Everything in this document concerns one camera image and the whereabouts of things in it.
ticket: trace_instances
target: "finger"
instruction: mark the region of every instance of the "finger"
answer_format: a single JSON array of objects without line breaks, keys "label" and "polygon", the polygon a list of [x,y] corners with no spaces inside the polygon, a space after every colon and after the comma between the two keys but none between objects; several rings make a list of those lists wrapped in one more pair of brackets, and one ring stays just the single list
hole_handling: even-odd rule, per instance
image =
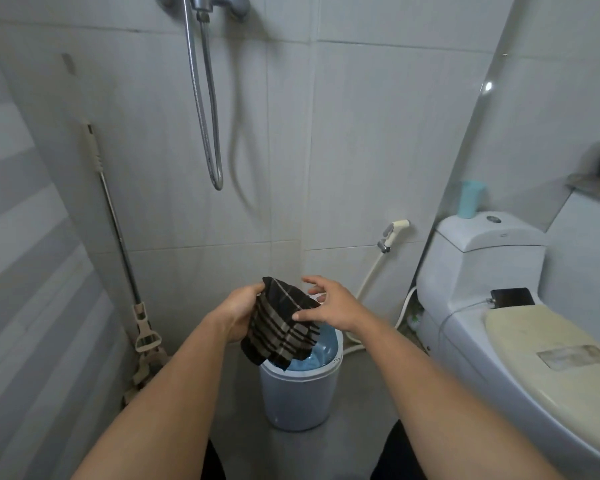
[{"label": "finger", "polygon": [[307,294],[320,294],[320,293],[327,293],[327,290],[325,290],[321,286],[312,286],[311,288],[309,288],[309,291],[307,291],[306,293]]},{"label": "finger", "polygon": [[259,282],[249,286],[253,290],[254,293],[262,293],[264,291],[264,283]]},{"label": "finger", "polygon": [[305,283],[311,283],[312,285],[318,285],[323,290],[329,290],[333,281],[328,280],[327,278],[323,278],[320,275],[314,276],[303,276],[302,281]]},{"label": "finger", "polygon": [[291,316],[293,320],[296,322],[307,322],[307,321],[316,321],[316,322],[324,322],[324,318],[322,318],[322,313],[320,310],[321,306],[318,308],[310,308],[308,310],[300,310]]}]

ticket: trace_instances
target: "hand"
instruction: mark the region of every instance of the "hand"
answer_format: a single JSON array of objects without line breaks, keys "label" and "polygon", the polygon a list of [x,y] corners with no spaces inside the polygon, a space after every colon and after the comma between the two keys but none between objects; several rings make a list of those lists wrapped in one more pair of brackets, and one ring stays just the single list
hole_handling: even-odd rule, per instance
[{"label": "hand", "polygon": [[256,304],[256,295],[263,290],[263,282],[233,290],[206,318],[223,325],[227,342],[237,342],[247,335],[249,318]]},{"label": "hand", "polygon": [[318,297],[322,306],[296,312],[293,314],[294,320],[327,322],[338,330],[357,333],[360,325],[374,318],[373,313],[362,306],[339,282],[321,276],[303,276],[302,281],[315,285],[309,290],[309,294],[326,294]]}]

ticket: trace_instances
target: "white hose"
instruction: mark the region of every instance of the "white hose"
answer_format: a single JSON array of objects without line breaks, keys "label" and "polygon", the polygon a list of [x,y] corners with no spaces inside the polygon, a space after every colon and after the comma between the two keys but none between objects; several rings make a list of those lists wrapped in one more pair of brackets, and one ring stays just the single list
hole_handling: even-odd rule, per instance
[{"label": "white hose", "polygon": [[[371,276],[375,272],[376,267],[380,263],[380,260],[382,259],[383,256],[384,256],[384,254],[380,254],[380,256],[378,256],[378,258],[376,259],[375,263],[373,263],[373,266],[371,266],[371,269],[369,269],[369,272],[367,273],[365,279],[362,281],[362,284],[360,285],[360,289],[358,290],[358,293],[356,293],[356,299],[360,299],[360,297],[362,296],[362,292],[365,290],[369,279],[371,279]],[[415,286],[409,290],[409,292],[407,293],[407,297],[404,299],[404,303],[402,304],[402,309],[400,310],[400,315],[398,316],[398,321],[395,323],[395,327],[396,328],[400,327],[400,324],[402,323],[402,320],[404,318],[404,314],[407,311],[407,306],[409,305],[409,302],[411,300],[411,297],[413,296],[414,291],[416,291],[416,287]],[[351,332],[345,332],[345,335],[347,336],[347,338],[350,341],[352,341],[352,342],[354,342],[354,343],[356,343],[358,345],[354,345],[354,346],[346,348],[344,350],[344,354],[343,355],[347,355],[347,354],[350,354],[352,352],[356,352],[358,350],[364,350],[365,349],[365,346],[362,345],[362,342],[360,341],[360,339],[357,338],[353,333],[351,333]]]}]

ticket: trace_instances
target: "sticker on toilet lid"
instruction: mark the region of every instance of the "sticker on toilet lid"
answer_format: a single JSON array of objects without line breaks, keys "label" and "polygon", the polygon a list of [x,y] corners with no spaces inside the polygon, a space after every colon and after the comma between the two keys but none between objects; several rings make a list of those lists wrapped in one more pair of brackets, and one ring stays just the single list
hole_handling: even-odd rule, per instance
[{"label": "sticker on toilet lid", "polygon": [[554,371],[566,371],[600,363],[600,349],[595,345],[561,347],[538,352],[537,355]]}]

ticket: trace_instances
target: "turquoise cup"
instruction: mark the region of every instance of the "turquoise cup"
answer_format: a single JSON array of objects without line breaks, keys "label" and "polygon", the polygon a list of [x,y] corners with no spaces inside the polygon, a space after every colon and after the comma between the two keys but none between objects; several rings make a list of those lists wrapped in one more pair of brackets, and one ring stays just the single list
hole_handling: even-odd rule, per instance
[{"label": "turquoise cup", "polygon": [[462,182],[462,193],[460,193],[460,204],[458,205],[458,217],[461,219],[472,219],[478,212],[482,192],[487,185],[484,182],[465,180]]}]

